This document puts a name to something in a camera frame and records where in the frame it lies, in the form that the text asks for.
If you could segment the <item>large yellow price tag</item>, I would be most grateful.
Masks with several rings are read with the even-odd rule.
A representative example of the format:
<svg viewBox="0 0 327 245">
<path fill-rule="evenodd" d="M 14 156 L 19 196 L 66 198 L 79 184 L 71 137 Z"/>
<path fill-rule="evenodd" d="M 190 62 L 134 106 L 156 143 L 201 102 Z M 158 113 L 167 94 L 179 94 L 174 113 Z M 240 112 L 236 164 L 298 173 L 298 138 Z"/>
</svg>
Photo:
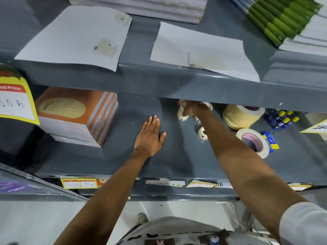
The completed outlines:
<svg viewBox="0 0 327 245">
<path fill-rule="evenodd" d="M 14 68 L 0 63 L 0 118 L 40 125 L 26 79 Z"/>
</svg>

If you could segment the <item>group of blue glue sticks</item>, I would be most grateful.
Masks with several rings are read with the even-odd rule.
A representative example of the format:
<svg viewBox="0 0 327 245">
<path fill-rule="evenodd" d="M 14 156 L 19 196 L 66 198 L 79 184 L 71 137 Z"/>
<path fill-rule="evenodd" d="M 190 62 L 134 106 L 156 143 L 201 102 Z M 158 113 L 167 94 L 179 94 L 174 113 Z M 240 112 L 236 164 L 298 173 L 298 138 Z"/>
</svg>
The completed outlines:
<svg viewBox="0 0 327 245">
<path fill-rule="evenodd" d="M 300 120 L 294 111 L 280 109 L 267 109 L 263 117 L 275 131 L 284 130 Z"/>
</svg>

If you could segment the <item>person's left forearm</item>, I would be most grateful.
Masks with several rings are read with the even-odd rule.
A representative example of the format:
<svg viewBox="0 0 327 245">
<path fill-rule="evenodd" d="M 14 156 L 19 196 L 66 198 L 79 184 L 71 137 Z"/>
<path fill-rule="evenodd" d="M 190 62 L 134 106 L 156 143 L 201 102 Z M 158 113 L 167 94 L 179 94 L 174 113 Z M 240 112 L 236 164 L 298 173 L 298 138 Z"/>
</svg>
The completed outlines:
<svg viewBox="0 0 327 245">
<path fill-rule="evenodd" d="M 153 149 L 136 148 L 76 214 L 53 245 L 106 245 L 142 166 L 155 153 Z"/>
</svg>

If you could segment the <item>large beige masking tape roll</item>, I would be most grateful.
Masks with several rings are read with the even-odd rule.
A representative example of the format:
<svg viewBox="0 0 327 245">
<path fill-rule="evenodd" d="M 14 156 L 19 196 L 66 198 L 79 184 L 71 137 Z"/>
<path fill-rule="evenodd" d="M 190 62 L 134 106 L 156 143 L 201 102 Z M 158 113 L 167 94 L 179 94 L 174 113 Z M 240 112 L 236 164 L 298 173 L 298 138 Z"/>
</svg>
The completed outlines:
<svg viewBox="0 0 327 245">
<path fill-rule="evenodd" d="M 263 136 L 255 130 L 243 128 L 237 131 L 236 137 L 249 146 L 262 159 L 269 155 L 269 146 Z"/>
</svg>

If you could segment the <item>stack of beige masking tape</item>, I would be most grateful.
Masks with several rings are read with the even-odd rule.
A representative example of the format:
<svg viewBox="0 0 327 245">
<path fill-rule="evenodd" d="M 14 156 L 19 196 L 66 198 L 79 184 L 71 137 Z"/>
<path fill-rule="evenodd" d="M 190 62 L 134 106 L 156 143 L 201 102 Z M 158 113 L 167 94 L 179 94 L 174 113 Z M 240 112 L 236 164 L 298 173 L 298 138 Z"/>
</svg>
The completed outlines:
<svg viewBox="0 0 327 245">
<path fill-rule="evenodd" d="M 265 113 L 262 107 L 245 107 L 229 104 L 222 113 L 224 122 L 234 130 L 250 128 Z"/>
</svg>

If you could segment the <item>person's right forearm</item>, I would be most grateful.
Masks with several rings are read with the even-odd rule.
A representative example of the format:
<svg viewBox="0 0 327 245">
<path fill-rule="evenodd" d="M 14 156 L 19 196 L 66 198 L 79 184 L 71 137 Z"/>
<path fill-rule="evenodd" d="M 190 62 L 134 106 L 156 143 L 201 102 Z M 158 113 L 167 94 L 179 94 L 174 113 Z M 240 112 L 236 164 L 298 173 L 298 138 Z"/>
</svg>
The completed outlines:
<svg viewBox="0 0 327 245">
<path fill-rule="evenodd" d="M 208 106 L 199 110 L 215 157 L 250 213 L 281 244 L 280 220 L 292 205 L 307 200 L 283 181 L 249 146 L 232 134 Z"/>
</svg>

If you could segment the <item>purple packet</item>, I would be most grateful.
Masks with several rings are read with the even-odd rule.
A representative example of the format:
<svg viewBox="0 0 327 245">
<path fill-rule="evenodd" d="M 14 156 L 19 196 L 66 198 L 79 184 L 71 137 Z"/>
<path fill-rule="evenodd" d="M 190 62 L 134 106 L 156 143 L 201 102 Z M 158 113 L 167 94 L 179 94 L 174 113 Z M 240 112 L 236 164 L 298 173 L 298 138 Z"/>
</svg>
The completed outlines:
<svg viewBox="0 0 327 245">
<path fill-rule="evenodd" d="M 38 190 L 37 186 L 0 176 L 0 194 L 33 194 Z"/>
</svg>

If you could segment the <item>grey metal shelf board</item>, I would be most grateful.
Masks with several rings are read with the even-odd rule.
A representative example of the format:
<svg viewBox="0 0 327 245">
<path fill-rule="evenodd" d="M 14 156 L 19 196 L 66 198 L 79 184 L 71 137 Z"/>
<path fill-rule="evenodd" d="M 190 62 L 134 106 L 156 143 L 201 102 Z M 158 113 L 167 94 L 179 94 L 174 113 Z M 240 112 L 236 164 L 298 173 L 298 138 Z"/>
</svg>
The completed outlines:
<svg viewBox="0 0 327 245">
<path fill-rule="evenodd" d="M 177 118 L 178 100 L 137 94 L 118 94 L 118 109 L 101 148 L 55 141 L 39 127 L 14 119 L 0 118 L 0 162 L 39 178 L 108 178 L 128 159 L 136 135 L 149 115 L 161 120 L 167 132 L 162 149 L 141 169 L 134 196 L 231 197 L 230 189 L 160 186 L 146 180 L 228 182 L 208 140 L 198 137 L 201 127 L 193 117 Z M 269 131 L 280 149 L 265 162 L 287 183 L 327 186 L 327 143 L 317 134 L 300 133 L 308 122 L 272 131 L 264 119 L 251 128 Z"/>
<path fill-rule="evenodd" d="M 151 61 L 160 20 L 142 16 L 132 16 L 116 72 L 89 65 L 14 60 L 68 5 L 68 0 L 0 0 L 0 63 L 43 86 L 327 113 L 327 57 L 276 49 L 230 0 L 208 0 L 198 25 L 172 24 L 242 40 L 259 83 Z"/>
</svg>

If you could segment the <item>white paper sheet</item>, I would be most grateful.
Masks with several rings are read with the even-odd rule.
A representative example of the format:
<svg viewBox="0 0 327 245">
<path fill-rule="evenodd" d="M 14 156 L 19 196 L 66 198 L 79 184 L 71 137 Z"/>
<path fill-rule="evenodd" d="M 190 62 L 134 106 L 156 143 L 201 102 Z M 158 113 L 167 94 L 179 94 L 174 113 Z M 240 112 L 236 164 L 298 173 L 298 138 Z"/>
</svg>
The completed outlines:
<svg viewBox="0 0 327 245">
<path fill-rule="evenodd" d="M 71 5 L 15 60 L 93 65 L 116 72 L 131 22 L 131 16 L 113 8 Z"/>
<path fill-rule="evenodd" d="M 260 82 L 243 42 L 161 22 L 150 60 Z"/>
</svg>

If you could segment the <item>white shelf-edge label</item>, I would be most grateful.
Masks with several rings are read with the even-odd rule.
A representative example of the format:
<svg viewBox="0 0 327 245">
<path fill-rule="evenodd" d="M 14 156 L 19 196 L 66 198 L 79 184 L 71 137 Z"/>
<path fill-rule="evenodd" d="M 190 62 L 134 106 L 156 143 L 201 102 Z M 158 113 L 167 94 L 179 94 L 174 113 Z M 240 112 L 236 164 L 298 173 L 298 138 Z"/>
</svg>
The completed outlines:
<svg viewBox="0 0 327 245">
<path fill-rule="evenodd" d="M 185 181 L 171 181 L 171 180 L 145 180 L 146 184 L 150 185 L 162 185 L 171 187 L 184 187 Z"/>
</svg>

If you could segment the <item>stack of orange notebooks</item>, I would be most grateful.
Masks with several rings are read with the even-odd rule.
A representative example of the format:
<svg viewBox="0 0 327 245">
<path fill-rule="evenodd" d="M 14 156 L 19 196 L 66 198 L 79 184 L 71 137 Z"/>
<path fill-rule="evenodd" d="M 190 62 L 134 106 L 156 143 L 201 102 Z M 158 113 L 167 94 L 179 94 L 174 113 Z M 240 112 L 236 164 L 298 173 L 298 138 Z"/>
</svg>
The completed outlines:
<svg viewBox="0 0 327 245">
<path fill-rule="evenodd" d="M 53 139 L 101 148 L 118 109 L 115 92 L 49 87 L 36 101 L 39 127 Z"/>
</svg>

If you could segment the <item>person's right hand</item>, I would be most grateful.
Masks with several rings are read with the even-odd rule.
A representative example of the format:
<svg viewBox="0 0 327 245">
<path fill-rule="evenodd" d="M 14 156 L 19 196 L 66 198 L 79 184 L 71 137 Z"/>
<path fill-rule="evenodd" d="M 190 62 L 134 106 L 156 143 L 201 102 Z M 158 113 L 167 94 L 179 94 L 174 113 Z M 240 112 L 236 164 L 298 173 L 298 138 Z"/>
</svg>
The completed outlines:
<svg viewBox="0 0 327 245">
<path fill-rule="evenodd" d="M 199 113 L 199 110 L 203 108 L 203 106 L 206 105 L 202 102 L 199 101 L 190 101 L 190 100 L 185 100 L 188 108 L 188 114 L 190 116 L 196 116 Z"/>
</svg>

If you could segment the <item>person's shoe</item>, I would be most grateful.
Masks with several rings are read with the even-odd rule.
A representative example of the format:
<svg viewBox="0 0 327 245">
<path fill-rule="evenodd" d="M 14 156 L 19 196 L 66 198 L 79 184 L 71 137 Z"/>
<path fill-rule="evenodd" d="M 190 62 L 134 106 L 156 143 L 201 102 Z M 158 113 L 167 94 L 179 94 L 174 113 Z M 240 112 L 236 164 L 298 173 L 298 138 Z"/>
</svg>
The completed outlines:
<svg viewBox="0 0 327 245">
<path fill-rule="evenodd" d="M 148 221 L 149 221 L 148 216 L 147 216 L 145 213 L 141 212 L 141 213 L 139 213 L 139 214 L 137 215 L 137 218 L 136 218 L 136 225 L 137 225 L 137 226 L 140 226 L 140 225 L 142 225 L 142 224 L 147 223 Z"/>
</svg>

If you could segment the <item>stack of green-spined books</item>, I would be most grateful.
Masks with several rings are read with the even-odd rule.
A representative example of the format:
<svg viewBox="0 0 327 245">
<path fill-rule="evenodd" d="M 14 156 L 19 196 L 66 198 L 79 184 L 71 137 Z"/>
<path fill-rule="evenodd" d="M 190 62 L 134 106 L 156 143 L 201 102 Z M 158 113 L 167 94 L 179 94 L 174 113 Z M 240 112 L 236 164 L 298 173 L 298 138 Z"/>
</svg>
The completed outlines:
<svg viewBox="0 0 327 245">
<path fill-rule="evenodd" d="M 280 50 L 327 57 L 327 0 L 231 0 Z"/>
</svg>

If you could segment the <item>grey slotted shelf rail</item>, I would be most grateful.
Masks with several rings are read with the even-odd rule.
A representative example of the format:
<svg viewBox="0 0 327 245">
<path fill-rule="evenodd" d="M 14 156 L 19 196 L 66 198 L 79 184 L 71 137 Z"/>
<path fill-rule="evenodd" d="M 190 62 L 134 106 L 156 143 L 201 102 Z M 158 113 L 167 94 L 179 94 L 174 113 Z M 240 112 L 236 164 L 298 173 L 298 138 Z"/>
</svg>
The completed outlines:
<svg viewBox="0 0 327 245">
<path fill-rule="evenodd" d="M 89 199 L 61 186 L 0 163 L 0 176 L 22 181 L 39 188 L 33 194 L 0 194 L 0 201 L 87 202 Z"/>
</svg>

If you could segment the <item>yellow shelf-edge price label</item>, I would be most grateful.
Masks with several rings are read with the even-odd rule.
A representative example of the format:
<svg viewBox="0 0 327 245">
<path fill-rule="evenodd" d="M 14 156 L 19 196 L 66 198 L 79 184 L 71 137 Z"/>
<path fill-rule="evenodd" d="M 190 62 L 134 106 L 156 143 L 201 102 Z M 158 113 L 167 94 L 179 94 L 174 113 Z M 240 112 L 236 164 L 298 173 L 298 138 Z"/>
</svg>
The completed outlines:
<svg viewBox="0 0 327 245">
<path fill-rule="evenodd" d="M 60 180 L 64 189 L 97 189 L 96 179 L 90 178 L 65 178 Z"/>
<path fill-rule="evenodd" d="M 217 183 L 203 182 L 199 180 L 192 180 L 186 188 L 202 187 L 202 188 L 215 188 L 219 185 Z"/>
<path fill-rule="evenodd" d="M 294 191 L 303 191 L 305 189 L 312 187 L 313 185 L 302 184 L 302 183 L 289 183 L 288 186 L 290 186 Z"/>
</svg>

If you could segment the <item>person's left hand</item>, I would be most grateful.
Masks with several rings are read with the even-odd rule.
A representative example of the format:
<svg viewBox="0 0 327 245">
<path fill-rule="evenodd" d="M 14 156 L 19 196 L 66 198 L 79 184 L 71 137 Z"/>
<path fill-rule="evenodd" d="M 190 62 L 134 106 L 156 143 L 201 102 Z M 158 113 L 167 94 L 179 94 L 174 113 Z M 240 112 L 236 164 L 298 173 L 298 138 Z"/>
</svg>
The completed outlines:
<svg viewBox="0 0 327 245">
<path fill-rule="evenodd" d="M 134 151 L 141 152 L 146 158 L 155 155 L 162 148 L 159 144 L 160 127 L 157 115 L 150 116 L 136 137 Z"/>
</svg>

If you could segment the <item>yellow price sign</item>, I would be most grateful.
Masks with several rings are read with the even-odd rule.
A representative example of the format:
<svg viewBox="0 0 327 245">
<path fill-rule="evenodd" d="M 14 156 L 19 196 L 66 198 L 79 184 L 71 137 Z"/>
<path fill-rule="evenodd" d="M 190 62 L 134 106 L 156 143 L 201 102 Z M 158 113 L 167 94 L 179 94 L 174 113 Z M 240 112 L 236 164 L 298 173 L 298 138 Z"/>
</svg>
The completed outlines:
<svg viewBox="0 0 327 245">
<path fill-rule="evenodd" d="M 327 134 L 327 119 L 303 131 L 300 131 L 300 133 Z"/>
</svg>

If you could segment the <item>blue glue stick pack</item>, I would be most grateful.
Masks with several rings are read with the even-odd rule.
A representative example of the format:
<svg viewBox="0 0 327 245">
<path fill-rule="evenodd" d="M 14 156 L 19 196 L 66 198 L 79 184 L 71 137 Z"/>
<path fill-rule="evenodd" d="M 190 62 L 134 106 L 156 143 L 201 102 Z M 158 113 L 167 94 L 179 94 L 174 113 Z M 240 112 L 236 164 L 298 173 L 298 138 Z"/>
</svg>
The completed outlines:
<svg viewBox="0 0 327 245">
<path fill-rule="evenodd" d="M 262 131 L 261 135 L 264 138 L 264 140 L 266 141 L 266 143 L 268 144 L 270 153 L 273 153 L 274 151 L 276 151 L 280 148 L 270 132 Z"/>
</svg>

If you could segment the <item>person's grey printed shirt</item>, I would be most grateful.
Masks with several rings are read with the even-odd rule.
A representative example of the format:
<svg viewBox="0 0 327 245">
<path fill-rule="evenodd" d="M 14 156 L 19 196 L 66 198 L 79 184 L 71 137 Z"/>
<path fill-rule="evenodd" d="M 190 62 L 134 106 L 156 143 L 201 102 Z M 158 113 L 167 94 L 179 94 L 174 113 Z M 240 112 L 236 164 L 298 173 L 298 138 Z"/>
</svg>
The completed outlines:
<svg viewBox="0 0 327 245">
<path fill-rule="evenodd" d="M 301 202 L 283 214 L 279 234 L 281 245 L 327 245 L 327 211 Z M 194 220 L 163 217 L 131 231 L 116 245 L 269 245 L 240 232 L 229 232 Z"/>
</svg>

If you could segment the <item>stack of white notebooks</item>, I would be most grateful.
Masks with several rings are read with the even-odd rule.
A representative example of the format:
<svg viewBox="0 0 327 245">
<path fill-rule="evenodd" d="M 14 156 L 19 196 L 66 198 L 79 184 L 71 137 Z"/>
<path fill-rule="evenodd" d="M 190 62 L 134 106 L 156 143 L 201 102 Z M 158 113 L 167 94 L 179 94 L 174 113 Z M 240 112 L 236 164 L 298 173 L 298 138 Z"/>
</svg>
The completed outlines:
<svg viewBox="0 0 327 245">
<path fill-rule="evenodd" d="M 129 15 L 198 24 L 208 0 L 69 0 L 72 5 L 109 7 Z"/>
</svg>

